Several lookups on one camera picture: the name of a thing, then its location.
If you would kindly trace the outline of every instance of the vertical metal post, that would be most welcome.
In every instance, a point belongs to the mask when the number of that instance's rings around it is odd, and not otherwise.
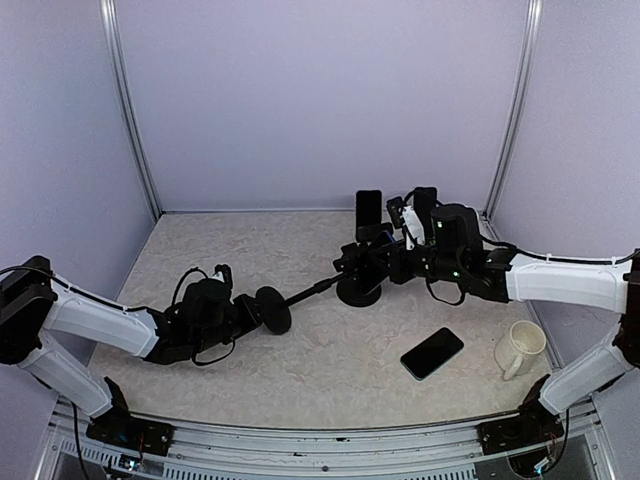
[[[495,214],[500,195],[504,189],[504,183],[507,178],[509,164],[513,157],[513,147],[518,135],[520,127],[520,119],[524,110],[527,88],[529,86],[529,77],[533,66],[533,57],[538,40],[538,29],[540,26],[540,16],[542,14],[542,0],[529,0],[529,10],[527,13],[527,23],[525,27],[524,41],[522,43],[522,52],[520,54],[520,66],[518,68],[518,77],[516,81],[516,90],[514,92],[511,110],[509,111],[509,121],[507,123],[507,131],[502,142],[498,167],[493,177],[493,183],[487,202],[485,204],[484,213],[487,219],[491,220]]]
[[[157,222],[163,212],[153,183],[153,178],[151,177],[147,157],[145,156],[144,149],[142,147],[140,131],[138,129],[138,123],[133,110],[129,84],[127,83],[124,54],[122,52],[120,33],[118,31],[115,0],[100,0],[100,7],[102,11],[104,31],[107,37],[107,45],[109,47],[109,54],[111,56],[111,64],[113,66],[118,90],[118,98],[120,100],[122,114],[127,127],[127,134],[131,144],[131,149],[133,150],[136,169],[138,170],[138,175],[142,182],[149,210],[151,211],[154,221]]]

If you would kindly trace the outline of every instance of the white mug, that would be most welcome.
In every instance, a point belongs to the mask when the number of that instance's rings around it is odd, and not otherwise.
[[[535,323],[521,320],[511,325],[493,353],[496,362],[504,370],[504,380],[509,381],[515,375],[531,370],[546,346],[547,337]]]

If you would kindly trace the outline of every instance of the mug handle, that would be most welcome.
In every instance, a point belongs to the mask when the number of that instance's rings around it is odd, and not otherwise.
[[[520,370],[523,360],[524,359],[522,358],[522,355],[518,355],[516,358],[513,359],[513,363],[511,364],[509,369],[504,372],[503,378],[505,382],[508,382],[509,380],[511,380],[515,376],[516,372]]]

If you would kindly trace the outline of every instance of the beige table surface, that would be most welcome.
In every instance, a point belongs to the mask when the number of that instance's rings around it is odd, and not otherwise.
[[[263,285],[285,297],[335,275],[332,261],[353,239],[352,212],[164,215],[120,296],[129,305],[166,308],[191,266],[231,266],[234,295]],[[436,291],[455,298],[452,285]],[[261,327],[237,342],[223,362],[159,366],[98,346],[90,363],[116,381],[133,411],[201,422],[292,428],[359,428],[423,424],[517,407],[549,372],[503,382],[493,349],[508,327],[527,319],[521,304],[468,298],[459,307],[431,299],[424,282],[383,284],[374,306],[341,303],[331,289],[292,308],[293,327],[275,336]],[[465,343],[424,381],[400,364],[402,354],[439,328]],[[200,355],[215,358],[228,347]]]

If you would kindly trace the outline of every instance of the black disc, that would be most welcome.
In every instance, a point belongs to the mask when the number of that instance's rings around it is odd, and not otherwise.
[[[370,293],[364,295],[358,288],[358,280],[356,277],[345,278],[338,282],[336,287],[338,298],[351,307],[370,307],[382,295],[382,287],[378,285]]]
[[[264,305],[262,315],[264,324],[276,335],[287,333],[291,328],[289,307],[279,307],[284,297],[273,287],[262,287],[256,292],[256,300]]]

